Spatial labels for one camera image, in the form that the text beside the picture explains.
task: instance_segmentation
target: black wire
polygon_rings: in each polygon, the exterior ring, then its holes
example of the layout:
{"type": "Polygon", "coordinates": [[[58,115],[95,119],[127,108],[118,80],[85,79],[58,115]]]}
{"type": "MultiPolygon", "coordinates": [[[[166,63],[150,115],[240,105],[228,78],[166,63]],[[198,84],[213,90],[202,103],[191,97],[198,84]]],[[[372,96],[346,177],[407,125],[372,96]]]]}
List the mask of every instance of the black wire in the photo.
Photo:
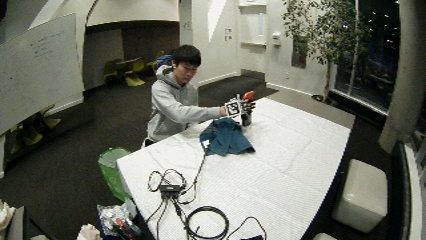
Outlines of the black wire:
{"type": "Polygon", "coordinates": [[[228,230],[228,220],[227,220],[227,217],[224,215],[224,213],[215,207],[211,207],[211,206],[203,206],[203,207],[199,207],[197,208],[189,215],[187,215],[187,218],[186,218],[186,221],[185,221],[185,228],[186,228],[186,233],[194,238],[201,238],[201,239],[223,239],[224,236],[226,236],[226,233],[227,233],[227,230],[228,230]],[[191,217],[199,213],[199,212],[214,212],[215,214],[218,214],[222,218],[223,218],[223,221],[224,221],[224,228],[223,228],[223,231],[215,235],[215,236],[211,236],[211,237],[207,237],[207,236],[202,236],[197,233],[197,231],[194,232],[191,229],[190,229],[190,226],[189,226],[189,222],[190,222],[190,219],[191,217]]]}
{"type": "Polygon", "coordinates": [[[157,221],[157,240],[159,240],[159,221],[161,221],[162,215],[165,213],[165,210],[167,209],[167,203],[169,203],[169,201],[165,201],[165,207],[163,207],[162,213],[161,213],[158,221],[157,221]]]}
{"type": "Polygon", "coordinates": [[[185,179],[183,175],[178,171],[175,171],[174,169],[166,169],[162,174],[158,171],[150,172],[149,178],[147,178],[147,190],[150,192],[157,192],[158,189],[159,189],[159,186],[161,186],[161,184],[163,182],[166,184],[171,185],[171,182],[165,178],[167,176],[167,174],[171,174],[171,173],[175,173],[179,176],[181,180],[182,180],[181,189],[183,189],[186,187],[186,179],[185,179]],[[151,180],[154,175],[159,175],[159,182],[158,182],[158,186],[155,188],[151,188],[150,180],[151,180]]]}
{"type": "Polygon", "coordinates": [[[186,219],[186,214],[181,208],[181,206],[178,205],[178,201],[175,199],[170,199],[174,205],[174,209],[175,209],[175,214],[178,216],[178,218],[181,219],[181,222],[185,224],[185,220],[182,219],[182,214],[185,215],[185,219],[186,219]]]}
{"type": "Polygon", "coordinates": [[[256,221],[258,226],[259,226],[259,227],[260,227],[260,229],[263,230],[263,233],[264,233],[264,240],[266,240],[266,231],[264,231],[264,228],[262,227],[262,224],[260,224],[260,222],[256,220],[256,218],[255,218],[255,217],[246,217],[246,218],[244,218],[244,220],[242,221],[242,223],[240,223],[239,227],[236,227],[236,228],[235,228],[235,230],[234,230],[231,233],[228,233],[228,235],[227,235],[227,237],[226,237],[226,240],[228,240],[230,235],[232,235],[232,234],[239,230],[239,228],[242,227],[242,225],[244,224],[244,222],[246,222],[250,218],[251,218],[251,219],[254,219],[254,220],[256,221]]]}
{"type": "Polygon", "coordinates": [[[191,182],[189,188],[185,189],[185,190],[181,192],[181,194],[179,194],[179,196],[185,195],[186,192],[189,191],[189,189],[194,188],[194,196],[193,196],[193,199],[190,199],[190,201],[185,201],[185,202],[178,201],[179,204],[186,205],[186,204],[191,203],[191,202],[195,200],[195,198],[197,198],[197,181],[198,181],[198,176],[199,176],[199,173],[201,173],[202,165],[203,165],[203,162],[205,162],[205,157],[206,157],[206,154],[207,154],[207,150],[209,150],[209,146],[207,146],[207,147],[205,148],[205,150],[203,150],[202,161],[201,161],[201,164],[199,164],[199,168],[198,168],[197,175],[195,175],[195,177],[194,177],[194,181],[191,182]]]}
{"type": "Polygon", "coordinates": [[[150,214],[150,216],[149,216],[149,218],[146,219],[145,223],[149,222],[150,218],[151,218],[151,217],[155,215],[155,213],[158,212],[158,210],[159,210],[159,208],[161,208],[161,206],[162,206],[162,203],[163,203],[163,200],[161,201],[161,204],[159,204],[159,206],[157,207],[155,211],[150,214]]]}

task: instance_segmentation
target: gray hoodie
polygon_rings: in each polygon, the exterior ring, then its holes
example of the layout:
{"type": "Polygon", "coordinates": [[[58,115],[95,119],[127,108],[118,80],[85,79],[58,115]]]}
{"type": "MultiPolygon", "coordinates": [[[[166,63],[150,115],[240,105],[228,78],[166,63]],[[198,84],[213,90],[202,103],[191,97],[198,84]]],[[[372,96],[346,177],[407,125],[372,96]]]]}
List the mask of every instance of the gray hoodie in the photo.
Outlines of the gray hoodie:
{"type": "Polygon", "coordinates": [[[198,91],[187,83],[179,86],[173,78],[170,66],[157,70],[157,81],[151,85],[151,113],[147,122],[147,138],[161,141],[183,131],[189,123],[220,117],[219,107],[198,107],[198,91]]]}

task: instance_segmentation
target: shelf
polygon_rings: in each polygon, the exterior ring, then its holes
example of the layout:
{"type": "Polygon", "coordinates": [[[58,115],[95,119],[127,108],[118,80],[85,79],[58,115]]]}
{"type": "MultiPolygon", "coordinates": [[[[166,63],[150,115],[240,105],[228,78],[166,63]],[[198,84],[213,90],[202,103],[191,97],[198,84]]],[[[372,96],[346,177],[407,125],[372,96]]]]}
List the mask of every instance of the shelf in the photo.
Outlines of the shelf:
{"type": "Polygon", "coordinates": [[[238,8],[243,8],[243,7],[266,7],[266,4],[252,3],[252,4],[242,4],[238,6],[238,8]]]}
{"type": "Polygon", "coordinates": [[[264,43],[240,42],[240,45],[266,47],[266,42],[264,43]]]}

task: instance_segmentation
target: white ottoman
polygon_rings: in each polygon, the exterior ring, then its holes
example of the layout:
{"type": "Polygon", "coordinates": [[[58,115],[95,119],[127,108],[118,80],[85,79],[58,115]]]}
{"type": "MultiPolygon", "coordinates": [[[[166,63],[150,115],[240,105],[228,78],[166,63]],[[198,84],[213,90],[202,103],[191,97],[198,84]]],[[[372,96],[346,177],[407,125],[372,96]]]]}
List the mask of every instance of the white ottoman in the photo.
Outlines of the white ottoman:
{"type": "Polygon", "coordinates": [[[360,232],[370,232],[387,214],[387,180],[382,170],[351,159],[332,218],[360,232]]]}
{"type": "Polygon", "coordinates": [[[318,233],[312,240],[336,240],[336,239],[326,233],[318,233]]]}

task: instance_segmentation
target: hand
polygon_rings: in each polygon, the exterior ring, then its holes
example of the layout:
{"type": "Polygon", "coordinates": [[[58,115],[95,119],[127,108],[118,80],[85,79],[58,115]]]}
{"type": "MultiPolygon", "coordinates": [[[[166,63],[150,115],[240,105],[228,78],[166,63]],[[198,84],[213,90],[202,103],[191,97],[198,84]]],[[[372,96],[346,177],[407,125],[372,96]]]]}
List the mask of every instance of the hand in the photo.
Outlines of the hand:
{"type": "Polygon", "coordinates": [[[220,117],[226,116],[226,108],[222,106],[220,107],[220,117]]]}
{"type": "Polygon", "coordinates": [[[244,99],[243,108],[244,108],[246,113],[250,114],[252,112],[252,109],[255,108],[255,102],[252,102],[251,99],[244,99]]]}

